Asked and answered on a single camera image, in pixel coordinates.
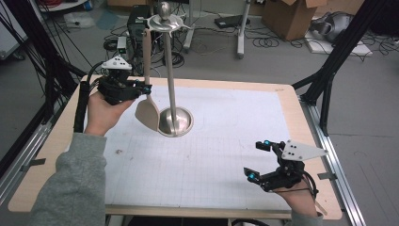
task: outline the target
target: table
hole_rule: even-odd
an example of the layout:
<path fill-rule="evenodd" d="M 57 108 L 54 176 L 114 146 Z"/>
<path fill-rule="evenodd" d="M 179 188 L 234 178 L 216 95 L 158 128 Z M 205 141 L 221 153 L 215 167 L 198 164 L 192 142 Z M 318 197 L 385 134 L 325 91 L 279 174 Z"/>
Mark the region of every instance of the table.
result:
<path fill-rule="evenodd" d="M 152 78 L 154 86 L 166 86 L 167 80 Z M 238 89 L 274 92 L 278 95 L 290 138 L 314 146 L 311 130 L 294 89 L 289 85 L 257 84 L 241 82 L 222 82 L 206 80 L 176 79 L 176 87 L 207 89 Z M 34 166 L 25 175 L 23 181 L 8 204 L 8 209 L 15 212 L 29 212 L 45 181 L 55 172 L 57 157 L 66 150 L 72 139 L 72 125 L 77 103 L 74 93 L 64 109 L 52 133 L 38 153 L 37 159 L 46 158 L 44 165 Z M 317 197 L 318 210 L 325 214 L 325 219 L 342 217 L 341 208 L 329 180 L 319 180 L 317 174 L 325 172 L 321 158 L 307 160 L 306 170 L 315 179 L 320 193 Z M 165 206 L 130 206 L 107 205 L 106 213 L 110 215 L 142 215 L 195 218 L 289 218 L 289 211 L 277 210 L 242 210 L 214 208 L 180 208 Z"/>

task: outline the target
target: concrete floor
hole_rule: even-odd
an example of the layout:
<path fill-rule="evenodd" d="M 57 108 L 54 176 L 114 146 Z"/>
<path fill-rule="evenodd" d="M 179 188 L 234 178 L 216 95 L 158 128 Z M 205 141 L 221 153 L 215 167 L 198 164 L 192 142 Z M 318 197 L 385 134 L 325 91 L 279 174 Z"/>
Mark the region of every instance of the concrete floor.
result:
<path fill-rule="evenodd" d="M 126 24 L 124 13 L 95 8 L 90 12 L 96 25 L 74 29 L 69 33 L 73 42 L 94 64 L 104 60 L 104 37 L 110 29 L 99 24 L 106 18 L 117 19 L 111 27 Z M 215 28 L 209 15 L 196 24 Z M 263 27 L 259 17 L 251 17 L 248 28 Z M 317 72 L 327 55 L 311 54 L 306 45 L 295 48 L 290 42 L 278 40 L 279 46 L 263 48 L 245 40 L 245 57 L 236 57 L 236 34 L 196 30 L 192 49 L 184 54 L 184 65 L 174 70 L 176 78 L 293 84 Z M 71 44 L 66 42 L 72 64 L 89 70 Z M 378 44 L 369 45 L 378 50 Z M 0 100 L 2 104 L 0 154 L 5 154 L 13 140 L 22 132 L 29 119 L 43 103 L 38 79 L 28 60 L 0 63 Z M 157 68 L 166 77 L 165 67 Z M 399 53 L 384 56 L 374 51 L 364 62 L 349 57 L 334 80 L 328 118 L 328 131 L 344 172 L 357 199 L 367 225 L 397 225 L 399 221 L 399 189 L 396 147 L 399 145 Z M 306 88 L 299 89 L 302 94 Z M 1 225 L 25 225 L 27 215 L 10 213 L 7 202 L 1 208 Z M 326 225 L 347 225 L 343 218 L 326 221 Z"/>

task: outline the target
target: metal utensil stand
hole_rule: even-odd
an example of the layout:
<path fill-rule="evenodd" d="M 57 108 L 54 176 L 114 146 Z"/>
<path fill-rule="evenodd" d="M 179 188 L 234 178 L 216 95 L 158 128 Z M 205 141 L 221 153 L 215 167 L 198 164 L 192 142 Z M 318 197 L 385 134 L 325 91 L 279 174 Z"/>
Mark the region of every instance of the metal utensil stand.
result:
<path fill-rule="evenodd" d="M 187 109 L 176 106 L 170 37 L 173 31 L 185 25 L 180 17 L 170 13 L 170 6 L 166 2 L 161 3 L 159 14 L 152 16 L 147 22 L 150 30 L 163 34 L 165 61 L 168 69 L 170 107 L 160 112 L 158 131 L 167 137 L 180 137 L 188 133 L 193 127 L 193 115 Z"/>

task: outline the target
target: gray sweatshirt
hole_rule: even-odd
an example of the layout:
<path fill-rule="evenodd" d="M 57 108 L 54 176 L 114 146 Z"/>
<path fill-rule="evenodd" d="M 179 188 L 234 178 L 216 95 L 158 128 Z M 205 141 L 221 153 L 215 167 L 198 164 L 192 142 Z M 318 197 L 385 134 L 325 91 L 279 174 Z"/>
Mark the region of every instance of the gray sweatshirt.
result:
<path fill-rule="evenodd" d="M 105 224 L 105 143 L 105 137 L 73 134 L 70 149 L 56 160 L 56 173 L 33 205 L 28 225 Z M 292 217 L 292 226 L 323 225 L 322 216 L 308 218 L 293 213 Z"/>

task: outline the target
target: person's right hand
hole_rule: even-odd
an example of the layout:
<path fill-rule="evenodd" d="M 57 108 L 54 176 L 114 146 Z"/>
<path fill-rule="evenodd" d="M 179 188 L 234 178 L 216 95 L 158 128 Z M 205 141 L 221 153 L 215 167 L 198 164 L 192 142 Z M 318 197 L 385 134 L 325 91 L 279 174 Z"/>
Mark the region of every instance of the person's right hand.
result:
<path fill-rule="evenodd" d="M 313 196 L 304 179 L 291 188 L 282 187 L 273 191 L 280 195 L 298 214 L 312 218 L 318 217 Z"/>
<path fill-rule="evenodd" d="M 85 134 L 104 136 L 117 124 L 122 113 L 132 105 L 133 101 L 125 101 L 117 105 L 110 105 L 97 91 L 88 99 L 88 125 Z"/>

